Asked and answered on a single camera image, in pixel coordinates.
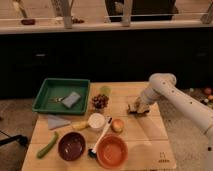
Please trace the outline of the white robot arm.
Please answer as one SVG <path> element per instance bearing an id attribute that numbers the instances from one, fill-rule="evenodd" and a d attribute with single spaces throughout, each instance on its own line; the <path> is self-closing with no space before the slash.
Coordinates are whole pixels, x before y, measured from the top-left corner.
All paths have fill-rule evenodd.
<path id="1" fill-rule="evenodd" d="M 136 117 L 143 115 L 150 111 L 150 105 L 164 96 L 208 138 L 204 171 L 213 171 L 213 110 L 177 89 L 176 82 L 176 77 L 171 73 L 152 74 L 149 85 L 128 104 L 128 112 Z"/>

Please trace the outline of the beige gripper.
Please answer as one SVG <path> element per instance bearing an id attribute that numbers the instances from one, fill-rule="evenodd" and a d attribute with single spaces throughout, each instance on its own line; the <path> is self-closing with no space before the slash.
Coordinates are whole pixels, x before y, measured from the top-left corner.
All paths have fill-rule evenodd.
<path id="1" fill-rule="evenodd" d="M 140 114 L 149 112 L 149 105 L 145 103 L 141 98 L 137 98 L 135 104 L 129 104 L 129 109 L 131 112 L 136 112 L 139 110 Z"/>

